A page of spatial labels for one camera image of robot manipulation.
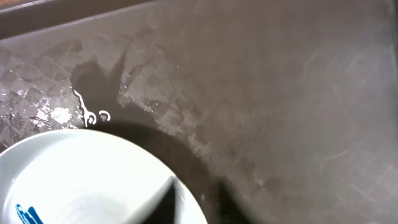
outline white bowl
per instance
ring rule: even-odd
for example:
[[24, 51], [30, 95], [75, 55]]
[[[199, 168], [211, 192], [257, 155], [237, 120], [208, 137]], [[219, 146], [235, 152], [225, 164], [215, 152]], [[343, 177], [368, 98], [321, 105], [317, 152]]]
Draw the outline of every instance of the white bowl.
[[[0, 219], [24, 223], [18, 214], [34, 216], [33, 207], [43, 224], [137, 223], [174, 178], [153, 155], [110, 134], [38, 134], [0, 154]], [[206, 223], [186, 186], [177, 179], [175, 188], [175, 223]]]

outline white residue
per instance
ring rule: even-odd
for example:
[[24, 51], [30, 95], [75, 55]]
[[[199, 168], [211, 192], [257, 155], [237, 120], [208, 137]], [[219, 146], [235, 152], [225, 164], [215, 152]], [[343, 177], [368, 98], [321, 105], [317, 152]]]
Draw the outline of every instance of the white residue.
[[51, 118], [63, 124], [68, 122], [72, 118], [72, 115], [69, 113], [68, 108], [57, 107], [51, 112]]
[[111, 120], [111, 115], [110, 115], [107, 111], [105, 111], [105, 110], [99, 111], [99, 115], [103, 115], [103, 114], [106, 115], [106, 120], [107, 120], [107, 121], [110, 121], [110, 120]]
[[87, 128], [88, 123], [95, 124], [97, 122], [97, 117], [93, 112], [87, 110], [85, 103], [83, 102], [83, 97], [81, 97], [81, 95], [76, 90], [74, 90], [74, 92], [79, 97], [80, 106], [83, 109], [83, 118], [85, 120], [85, 126]]

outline water puddle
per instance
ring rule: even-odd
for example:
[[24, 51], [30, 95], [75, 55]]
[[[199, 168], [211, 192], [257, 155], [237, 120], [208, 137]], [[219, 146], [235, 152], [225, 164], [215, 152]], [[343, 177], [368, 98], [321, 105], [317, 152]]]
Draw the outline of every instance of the water puddle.
[[149, 112], [134, 103], [125, 107], [118, 103], [125, 60], [126, 52], [123, 52], [109, 73], [93, 60], [77, 65], [72, 71], [72, 90], [79, 99], [86, 128], [109, 121], [138, 123], [156, 128], [155, 119]]

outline blue logo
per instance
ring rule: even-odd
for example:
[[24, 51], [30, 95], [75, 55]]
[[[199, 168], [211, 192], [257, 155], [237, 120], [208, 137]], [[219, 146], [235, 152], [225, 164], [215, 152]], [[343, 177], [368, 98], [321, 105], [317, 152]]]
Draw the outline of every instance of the blue logo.
[[19, 204], [16, 205], [17, 214], [23, 224], [43, 224], [37, 215], [35, 208], [30, 207], [27, 211], [22, 208]]

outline wet surface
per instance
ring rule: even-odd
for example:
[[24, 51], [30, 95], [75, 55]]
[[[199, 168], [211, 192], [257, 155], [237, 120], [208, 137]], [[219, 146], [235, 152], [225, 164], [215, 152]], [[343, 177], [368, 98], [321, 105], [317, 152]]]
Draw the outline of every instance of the wet surface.
[[98, 124], [107, 111], [152, 126], [113, 130], [174, 170], [207, 217], [222, 176], [264, 223], [397, 223], [393, 8], [164, 1], [0, 40], [0, 146], [90, 127], [83, 100]]
[[86, 128], [89, 125], [108, 121], [124, 121], [157, 127], [150, 112], [131, 102], [124, 106], [118, 103], [125, 60], [126, 52], [123, 52], [109, 75], [105, 75], [103, 68], [95, 61], [77, 65], [72, 71], [71, 88], [79, 98]]

